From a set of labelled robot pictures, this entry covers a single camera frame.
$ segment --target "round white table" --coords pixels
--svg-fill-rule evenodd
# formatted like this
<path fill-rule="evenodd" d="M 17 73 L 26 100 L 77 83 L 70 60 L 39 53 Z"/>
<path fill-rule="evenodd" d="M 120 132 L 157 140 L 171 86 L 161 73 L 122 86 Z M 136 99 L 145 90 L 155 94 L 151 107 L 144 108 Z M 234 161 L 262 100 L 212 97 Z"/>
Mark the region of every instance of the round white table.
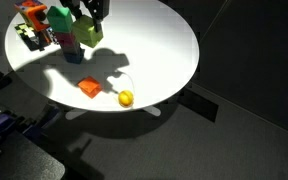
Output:
<path fill-rule="evenodd" d="M 59 0 L 41 0 L 62 7 Z M 81 10 L 90 16 L 81 2 Z M 193 76 L 199 47 L 188 23 L 157 0 L 111 0 L 102 22 L 104 38 L 85 49 L 81 64 L 67 63 L 59 45 L 30 51 L 14 26 L 24 23 L 20 14 L 11 21 L 5 51 L 16 74 L 47 98 L 84 111 L 124 112 L 152 107 L 168 99 Z M 86 96 L 78 81 L 92 76 L 103 87 L 95 98 Z M 124 108 L 117 92 L 130 90 L 134 104 Z"/>

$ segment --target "dark floor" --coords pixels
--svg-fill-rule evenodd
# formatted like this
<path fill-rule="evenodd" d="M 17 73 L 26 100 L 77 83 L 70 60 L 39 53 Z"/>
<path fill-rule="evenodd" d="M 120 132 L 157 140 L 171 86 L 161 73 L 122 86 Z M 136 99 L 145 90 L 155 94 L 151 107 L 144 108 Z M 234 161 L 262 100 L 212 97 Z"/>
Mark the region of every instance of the dark floor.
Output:
<path fill-rule="evenodd" d="M 47 99 L 10 76 L 0 106 L 36 118 Z M 288 179 L 287 131 L 201 87 L 191 90 L 219 105 L 215 123 L 170 100 L 159 105 L 159 118 L 89 112 L 60 118 L 46 134 L 83 173 L 93 169 L 108 180 Z"/>

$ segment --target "yellow fruit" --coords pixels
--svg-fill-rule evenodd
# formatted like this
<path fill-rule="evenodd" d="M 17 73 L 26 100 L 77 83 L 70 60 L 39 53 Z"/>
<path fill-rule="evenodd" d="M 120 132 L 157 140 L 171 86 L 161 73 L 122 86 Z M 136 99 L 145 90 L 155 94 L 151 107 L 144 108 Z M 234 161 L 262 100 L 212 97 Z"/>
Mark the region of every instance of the yellow fruit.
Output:
<path fill-rule="evenodd" d="M 125 90 L 118 94 L 118 102 L 123 107 L 129 107 L 133 104 L 133 93 L 131 91 Z"/>

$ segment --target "green block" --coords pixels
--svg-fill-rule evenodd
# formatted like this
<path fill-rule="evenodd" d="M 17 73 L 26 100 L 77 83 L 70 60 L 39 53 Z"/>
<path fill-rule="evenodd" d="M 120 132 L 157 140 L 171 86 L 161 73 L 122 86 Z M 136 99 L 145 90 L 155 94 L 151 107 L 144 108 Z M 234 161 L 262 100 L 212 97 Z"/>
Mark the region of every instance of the green block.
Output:
<path fill-rule="evenodd" d="M 103 38 L 103 31 L 96 32 L 93 19 L 85 15 L 73 23 L 72 31 L 78 42 L 92 48 Z"/>
<path fill-rule="evenodd" d="M 73 19 L 68 8 L 51 6 L 46 15 L 54 32 L 70 33 Z"/>

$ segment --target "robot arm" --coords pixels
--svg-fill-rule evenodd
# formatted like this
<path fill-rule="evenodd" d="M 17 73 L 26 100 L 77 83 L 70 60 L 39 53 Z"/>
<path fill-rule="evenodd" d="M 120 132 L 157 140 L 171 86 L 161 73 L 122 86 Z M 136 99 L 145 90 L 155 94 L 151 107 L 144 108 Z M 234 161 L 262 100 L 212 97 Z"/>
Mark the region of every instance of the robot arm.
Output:
<path fill-rule="evenodd" d="M 110 0 L 60 0 L 62 6 L 69 8 L 76 19 L 82 16 L 80 1 L 84 3 L 90 12 L 94 20 L 95 31 L 101 31 L 101 22 L 109 13 Z"/>

